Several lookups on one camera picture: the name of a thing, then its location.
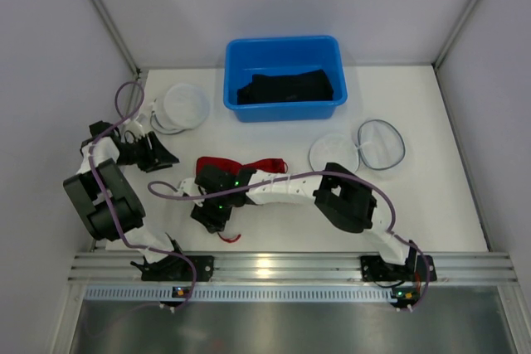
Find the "red bra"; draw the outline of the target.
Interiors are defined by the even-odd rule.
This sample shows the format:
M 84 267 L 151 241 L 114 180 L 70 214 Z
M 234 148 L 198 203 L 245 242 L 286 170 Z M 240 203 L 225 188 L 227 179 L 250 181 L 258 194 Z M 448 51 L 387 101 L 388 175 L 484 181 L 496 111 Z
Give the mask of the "red bra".
M 227 158 L 200 157 L 196 162 L 195 183 L 200 186 L 204 195 L 229 190 L 243 185 L 249 181 L 250 171 L 260 170 L 268 173 L 286 173 L 287 163 L 282 158 L 265 158 L 255 162 L 242 164 Z M 236 243 L 241 238 L 241 233 L 223 232 L 216 233 L 218 237 L 229 244 Z

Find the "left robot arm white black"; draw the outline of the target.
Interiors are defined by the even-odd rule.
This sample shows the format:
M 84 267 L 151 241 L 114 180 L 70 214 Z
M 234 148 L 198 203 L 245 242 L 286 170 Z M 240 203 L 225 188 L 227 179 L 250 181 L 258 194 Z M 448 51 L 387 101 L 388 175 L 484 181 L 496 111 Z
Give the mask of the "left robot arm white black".
M 122 139 L 119 129 L 98 121 L 90 125 L 90 138 L 80 147 L 83 161 L 63 182 L 66 195 L 95 240 L 120 240 L 142 254 L 139 270 L 145 282 L 207 282 L 213 274 L 210 255 L 187 257 L 176 240 L 154 233 L 144 224 L 145 209 L 120 168 L 134 165 L 142 172 L 156 172 L 179 163 L 149 132 Z

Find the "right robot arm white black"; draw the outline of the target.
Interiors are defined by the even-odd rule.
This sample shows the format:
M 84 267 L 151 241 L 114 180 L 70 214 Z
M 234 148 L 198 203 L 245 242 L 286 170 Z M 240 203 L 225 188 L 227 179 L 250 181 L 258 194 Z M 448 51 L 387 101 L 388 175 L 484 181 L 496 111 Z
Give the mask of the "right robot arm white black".
M 180 187 L 195 203 L 191 217 L 212 234 L 224 231 L 237 207 L 314 205 L 333 227 L 364 236 L 377 251 L 360 259 L 364 281 L 394 287 L 436 280 L 432 257 L 422 256 L 415 244 L 394 235 L 392 224 L 379 213 L 372 188 L 337 163 L 329 162 L 322 172 L 301 177 L 250 167 L 232 174 L 206 165 Z

